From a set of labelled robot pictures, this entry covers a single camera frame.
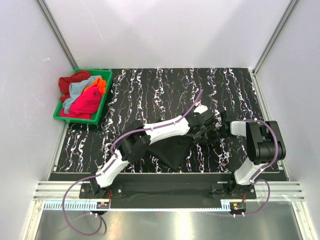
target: orange cloth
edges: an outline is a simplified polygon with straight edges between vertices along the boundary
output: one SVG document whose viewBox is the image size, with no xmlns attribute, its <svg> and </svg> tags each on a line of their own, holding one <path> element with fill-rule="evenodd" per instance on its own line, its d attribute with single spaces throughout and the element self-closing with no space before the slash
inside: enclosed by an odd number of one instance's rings
<svg viewBox="0 0 320 240">
<path fill-rule="evenodd" d="M 86 87 L 83 91 L 85 92 L 93 86 L 98 86 L 101 95 L 104 95 L 106 93 L 106 81 L 101 77 L 97 77 L 96 80 L 90 86 Z"/>
</svg>

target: gray floor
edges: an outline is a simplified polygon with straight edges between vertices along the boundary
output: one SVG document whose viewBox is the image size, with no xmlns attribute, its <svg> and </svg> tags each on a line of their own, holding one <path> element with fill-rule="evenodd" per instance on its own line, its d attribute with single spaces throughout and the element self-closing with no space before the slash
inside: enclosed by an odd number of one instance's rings
<svg viewBox="0 0 320 240">
<path fill-rule="evenodd" d="M 260 206 L 247 204 L 248 212 Z M 69 211 L 70 220 L 82 211 Z M 86 216 L 73 225 L 82 232 L 93 232 L 98 220 Z M 36 240 L 301 240 L 292 206 L 270 202 L 264 211 L 250 217 L 221 217 L 205 212 L 107 212 L 103 215 L 107 232 L 92 237 L 78 235 L 66 226 L 61 211 L 45 210 Z"/>
</svg>

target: black marble table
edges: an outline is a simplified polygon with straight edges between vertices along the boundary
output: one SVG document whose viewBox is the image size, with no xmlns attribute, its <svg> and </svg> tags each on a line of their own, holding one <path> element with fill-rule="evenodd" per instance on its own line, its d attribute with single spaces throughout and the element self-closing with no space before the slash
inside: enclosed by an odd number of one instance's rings
<svg viewBox="0 0 320 240">
<path fill-rule="evenodd" d="M 113 69 L 110 88 L 98 125 L 70 123 L 57 172 L 91 173 L 110 155 L 112 142 L 134 120 L 154 123 L 185 112 L 203 89 L 201 103 L 216 115 L 234 111 L 239 119 L 263 119 L 256 91 L 246 68 Z M 178 172 L 232 172 L 246 159 L 243 137 L 220 145 L 194 145 Z M 150 155 L 129 164 L 125 173 L 171 173 Z"/>
</svg>

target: pink cloth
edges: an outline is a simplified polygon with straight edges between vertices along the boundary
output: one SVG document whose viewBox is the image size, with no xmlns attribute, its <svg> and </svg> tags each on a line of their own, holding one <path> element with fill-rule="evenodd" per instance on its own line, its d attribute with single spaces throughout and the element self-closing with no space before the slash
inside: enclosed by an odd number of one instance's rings
<svg viewBox="0 0 320 240">
<path fill-rule="evenodd" d="M 81 93 L 81 95 L 75 100 L 70 107 L 69 114 L 65 114 L 62 108 L 60 112 L 61 117 L 77 118 L 77 119 L 92 119 L 91 114 L 98 111 L 102 94 L 99 91 L 98 86 L 92 86 L 87 91 Z"/>
</svg>

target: folded clothes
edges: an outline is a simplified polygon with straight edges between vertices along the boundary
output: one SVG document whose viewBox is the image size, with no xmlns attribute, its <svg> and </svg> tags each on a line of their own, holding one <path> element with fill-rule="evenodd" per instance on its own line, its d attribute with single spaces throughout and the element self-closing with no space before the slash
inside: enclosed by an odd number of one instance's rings
<svg viewBox="0 0 320 240">
<path fill-rule="evenodd" d="M 71 105 L 69 114 L 65 114 L 64 109 L 62 108 L 60 116 L 78 119 L 92 119 L 91 114 L 98 111 L 101 99 L 102 94 L 99 91 L 99 87 L 90 87 Z"/>
<path fill-rule="evenodd" d="M 83 80 L 87 80 L 88 78 L 90 78 L 91 73 L 88 72 L 87 70 L 80 70 L 77 71 L 75 74 L 73 74 L 72 76 L 64 76 L 64 77 L 60 77 L 59 79 L 59 88 L 60 91 L 64 94 L 64 95 L 69 95 L 69 85 L 72 83 L 79 83 Z M 64 102 L 67 98 L 67 96 L 62 96 L 60 98 L 61 102 Z"/>
<path fill-rule="evenodd" d="M 77 100 L 80 94 L 86 87 L 89 87 L 92 83 L 95 82 L 97 78 L 101 78 L 101 75 L 91 76 L 87 80 L 83 80 L 81 82 L 73 82 L 69 86 L 70 98 L 66 99 L 62 103 L 62 107 L 64 108 L 64 113 L 68 114 L 70 110 L 71 104 Z"/>
<path fill-rule="evenodd" d="M 106 81 L 103 80 L 101 77 L 98 77 L 92 84 L 90 87 L 86 87 L 83 91 L 87 91 L 89 88 L 93 87 L 93 86 L 98 86 L 99 87 L 99 91 L 102 95 L 104 95 L 106 93 Z"/>
</svg>

